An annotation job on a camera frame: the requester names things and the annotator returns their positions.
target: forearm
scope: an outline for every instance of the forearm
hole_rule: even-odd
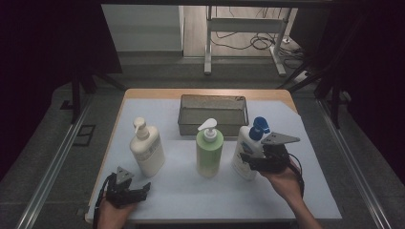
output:
[[[303,200],[288,201],[288,205],[294,213],[300,229],[322,228],[321,224],[315,219]]]

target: white table surface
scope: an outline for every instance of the white table surface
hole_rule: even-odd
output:
[[[294,219],[288,205],[265,178],[258,174],[247,181],[234,171],[231,160],[236,137],[225,139],[219,173],[213,178],[201,177],[196,169],[195,137],[179,134],[179,109],[179,99],[126,99],[94,192],[98,193],[104,179],[121,166],[135,175],[130,189],[152,183],[147,200],[139,204],[129,220],[159,223]],[[341,219],[300,115],[281,101],[248,100],[247,111],[250,123],[260,115],[271,131],[301,139],[286,147],[303,166],[304,201],[317,219]],[[160,130],[166,161],[153,177],[141,173],[129,148],[134,136],[132,123],[138,116]],[[93,220],[96,197],[93,194],[86,220]]]

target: pump dispenser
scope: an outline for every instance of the pump dispenser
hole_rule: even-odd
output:
[[[270,129],[267,121],[261,116],[254,119],[252,127],[241,127],[232,159],[232,166],[243,178],[252,180],[256,177],[257,172],[250,170],[249,164],[242,161],[241,153],[253,157],[264,156],[261,140],[268,133],[270,133]]]
[[[143,174],[152,177],[165,161],[158,128],[146,126],[143,117],[134,120],[134,127],[135,136],[131,140],[130,149]]]
[[[217,120],[208,118],[196,136],[197,171],[203,177],[214,177],[220,168],[224,136],[216,130]]]

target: wooden floor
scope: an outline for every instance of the wooden floor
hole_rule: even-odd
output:
[[[297,9],[293,9],[289,18],[289,23],[285,35],[289,35]],[[213,17],[243,17],[243,18],[283,18],[287,9],[280,8],[241,8],[241,7],[213,7]],[[197,57],[204,56],[206,42],[206,7],[184,7],[184,56]],[[251,38],[256,33],[236,33],[225,38],[229,32],[212,32],[212,41],[235,48],[244,48],[250,45]],[[224,46],[217,46],[211,42],[212,56],[270,56],[269,49],[257,50],[253,47],[237,50]]]

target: blue pump head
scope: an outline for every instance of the blue pump head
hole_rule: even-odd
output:
[[[270,128],[268,127],[267,121],[265,118],[258,116],[253,121],[253,127],[250,128],[249,137],[252,140],[262,139],[263,134],[270,133]]]

